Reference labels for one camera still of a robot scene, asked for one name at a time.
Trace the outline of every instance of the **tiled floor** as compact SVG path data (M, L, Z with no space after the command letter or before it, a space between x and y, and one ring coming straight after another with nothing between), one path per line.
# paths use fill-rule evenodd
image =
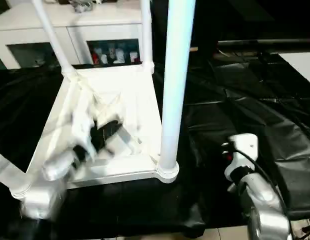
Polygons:
M291 226L293 233L297 237L304 235L301 228L310 225L310 219L292 221ZM167 233L167 234L156 234L156 235L143 235L143 236L132 236L132 237L117 237L109 240L188 240L189 238L184 237L181 233ZM204 235L197 238L198 240L249 240L247 226L234 226L234 227L223 227L223 228L211 228L206 229Z
M167 233L134 237L118 237L117 240L188 240L181 233ZM248 240L247 227L223 227L206 229L198 240Z

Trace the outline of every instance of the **gray robot arm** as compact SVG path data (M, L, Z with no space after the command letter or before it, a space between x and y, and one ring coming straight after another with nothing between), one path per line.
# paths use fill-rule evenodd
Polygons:
M290 222L278 192L255 171L255 165L240 153L256 161L257 137L249 133L234 135L230 138L230 142L223 145L232 145L235 150L224 152L232 157L224 174L233 182L230 189L236 187L241 206L248 217L249 238L251 240L291 240Z

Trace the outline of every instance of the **black plastic sheet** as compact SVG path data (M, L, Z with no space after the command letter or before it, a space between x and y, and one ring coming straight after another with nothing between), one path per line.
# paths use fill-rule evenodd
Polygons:
M276 55L213 64L214 71L189 67L176 181L69 190L54 223L56 236L97 239L245 224L238 198L227 192L220 147L239 133L258 136L257 161L278 184L290 218L310 218L310 83ZM60 68L0 71L0 153L23 170L62 79ZM161 112L160 64L153 82ZM0 236L20 226L18 201L1 185L0 219Z

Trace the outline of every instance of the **white pole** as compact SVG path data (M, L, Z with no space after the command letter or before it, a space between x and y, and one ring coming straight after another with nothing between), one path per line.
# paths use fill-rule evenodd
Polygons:
M176 162L196 0L169 0L158 171L178 171Z
M43 25L43 28L45 32L48 35L50 44L55 52L55 55L58 59L58 62L61 66L61 72L64 73L73 73L75 69L72 67L72 65L67 60L66 54L62 49L62 46L60 45L60 42L56 36L56 33L54 31L54 28L52 26L52 23L49 19L49 16L47 15L42 0L32 0L34 7L36 9L37 15Z
M30 180L27 174L0 154L0 182L9 188L14 198L24 197L31 186Z
M142 21L143 67L154 73L152 48L152 15L150 0L140 0Z

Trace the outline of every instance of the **white cabinet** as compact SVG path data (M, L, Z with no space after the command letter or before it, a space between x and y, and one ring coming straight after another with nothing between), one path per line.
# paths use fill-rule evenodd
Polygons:
M75 13L70 5L46 4L46 12L72 65L131 65L142 61L139 0L94 5ZM8 69L54 64L53 49L31 3L0 15L0 61Z
M67 29L56 27L55 31L70 63L79 64ZM36 67L55 58L42 28L0 31L0 59L8 69Z

